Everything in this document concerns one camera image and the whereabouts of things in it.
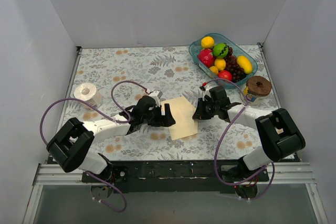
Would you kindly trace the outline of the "beige paper envelope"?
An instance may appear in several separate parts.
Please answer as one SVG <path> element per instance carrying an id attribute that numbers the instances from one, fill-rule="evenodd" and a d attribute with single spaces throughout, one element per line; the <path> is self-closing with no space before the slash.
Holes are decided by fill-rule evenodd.
<path id="1" fill-rule="evenodd" d="M 196 109 L 184 96 L 161 102 L 163 107 L 165 104 L 170 105 L 172 117 L 176 121 L 169 127 L 172 140 L 198 133 L 198 122 L 192 118 Z"/>

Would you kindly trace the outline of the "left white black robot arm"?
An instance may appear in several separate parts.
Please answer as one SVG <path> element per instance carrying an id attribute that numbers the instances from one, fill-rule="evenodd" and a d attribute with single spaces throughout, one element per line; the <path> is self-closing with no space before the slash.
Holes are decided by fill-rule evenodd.
<path id="1" fill-rule="evenodd" d="M 144 124 L 170 127 L 175 123 L 169 104 L 160 105 L 160 92 L 155 91 L 113 117 L 105 115 L 102 120 L 84 122 L 69 119 L 47 143 L 46 149 L 64 172 L 81 169 L 93 173 L 98 181 L 106 182 L 111 178 L 112 164 L 104 155 L 92 152 L 92 144 L 132 134 Z"/>

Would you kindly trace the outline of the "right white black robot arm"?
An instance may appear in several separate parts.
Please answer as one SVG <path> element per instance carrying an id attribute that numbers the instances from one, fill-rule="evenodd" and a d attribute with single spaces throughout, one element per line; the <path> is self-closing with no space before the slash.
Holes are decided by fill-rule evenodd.
<path id="1" fill-rule="evenodd" d="M 232 103 L 223 87 L 217 86 L 203 91 L 198 99 L 195 120 L 210 120 L 218 117 L 233 125 L 234 123 L 257 130 L 261 146 L 242 156 L 237 165 L 226 174 L 243 182 L 261 173 L 268 164 L 279 162 L 305 148 L 306 142 L 286 109 L 274 111 L 252 108 L 239 102 Z"/>

